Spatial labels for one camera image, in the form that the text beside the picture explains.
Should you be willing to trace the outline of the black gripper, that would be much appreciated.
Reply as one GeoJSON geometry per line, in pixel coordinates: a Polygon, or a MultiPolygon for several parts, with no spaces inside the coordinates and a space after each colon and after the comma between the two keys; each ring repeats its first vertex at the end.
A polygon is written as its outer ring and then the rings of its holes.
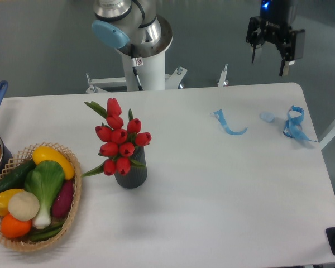
{"type": "Polygon", "coordinates": [[[305,29],[295,30],[299,1],[267,0],[260,4],[260,14],[251,17],[246,42],[252,47],[252,63],[261,61],[262,45],[269,42],[276,46],[281,55],[280,76],[289,73],[289,65],[304,55],[305,29]]]}

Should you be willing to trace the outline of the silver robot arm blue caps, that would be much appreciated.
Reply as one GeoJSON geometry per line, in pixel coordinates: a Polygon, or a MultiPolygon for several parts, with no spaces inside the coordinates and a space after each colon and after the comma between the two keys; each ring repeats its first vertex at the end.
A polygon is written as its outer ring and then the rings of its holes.
{"type": "MultiPolygon", "coordinates": [[[[246,42],[256,51],[266,42],[281,55],[279,75],[304,54],[305,30],[293,30],[298,1],[261,1],[260,14],[248,23],[246,42]]],[[[94,1],[92,30],[105,45],[126,50],[131,58],[147,57],[163,40],[155,1],[94,1]]]]}

